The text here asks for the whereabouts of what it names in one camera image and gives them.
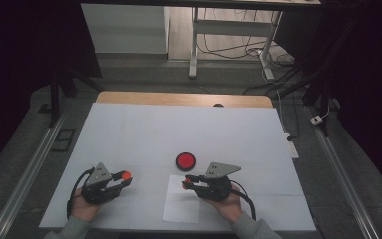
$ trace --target white paper sheet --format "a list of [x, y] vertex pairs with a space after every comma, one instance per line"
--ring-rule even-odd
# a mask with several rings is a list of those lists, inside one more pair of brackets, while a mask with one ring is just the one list
[[193, 190], [184, 190], [184, 176], [170, 175], [163, 221], [198, 223], [200, 199]]

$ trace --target table leg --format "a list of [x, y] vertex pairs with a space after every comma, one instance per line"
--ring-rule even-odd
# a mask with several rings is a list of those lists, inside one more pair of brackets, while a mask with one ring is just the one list
[[278, 21], [279, 21], [279, 17], [281, 16], [281, 13], [282, 12], [273, 13], [274, 16], [272, 19], [272, 25], [270, 27], [268, 36], [266, 37], [265, 45], [263, 46], [263, 50], [261, 51], [261, 53], [259, 52], [259, 59], [260, 59], [260, 62], [262, 63], [263, 72], [266, 76], [266, 80], [272, 80], [274, 78], [272, 74], [272, 70], [268, 62], [268, 53], [269, 53], [270, 45], [272, 43], [273, 36], [275, 35], [276, 27], [278, 26]]
[[192, 22], [192, 46], [190, 58], [189, 78], [197, 77], [197, 28], [198, 28], [198, 8], [194, 8], [194, 17]]

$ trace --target wooden table edge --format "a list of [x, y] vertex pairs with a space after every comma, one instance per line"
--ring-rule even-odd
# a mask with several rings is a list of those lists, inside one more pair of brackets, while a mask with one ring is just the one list
[[138, 104], [165, 106], [212, 107], [221, 104], [227, 108], [272, 108], [265, 96], [209, 95], [182, 93], [101, 92], [97, 103]]

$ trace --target red disc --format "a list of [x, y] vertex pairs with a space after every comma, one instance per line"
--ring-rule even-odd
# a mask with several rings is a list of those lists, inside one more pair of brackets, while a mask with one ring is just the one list
[[190, 152], [182, 152], [176, 157], [176, 165], [182, 171], [189, 171], [194, 168], [195, 156]]

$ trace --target orange gripper tip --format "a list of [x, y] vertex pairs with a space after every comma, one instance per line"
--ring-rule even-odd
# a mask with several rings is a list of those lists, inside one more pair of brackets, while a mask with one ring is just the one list
[[[189, 178], [185, 178], [184, 182], [191, 182], [191, 180], [190, 180]], [[184, 188], [185, 190], [188, 190], [188, 189], [185, 187], [184, 183], [182, 183], [182, 188]]]
[[122, 179], [123, 180], [128, 180], [132, 177], [132, 174], [128, 171], [125, 171], [123, 174], [122, 174]]

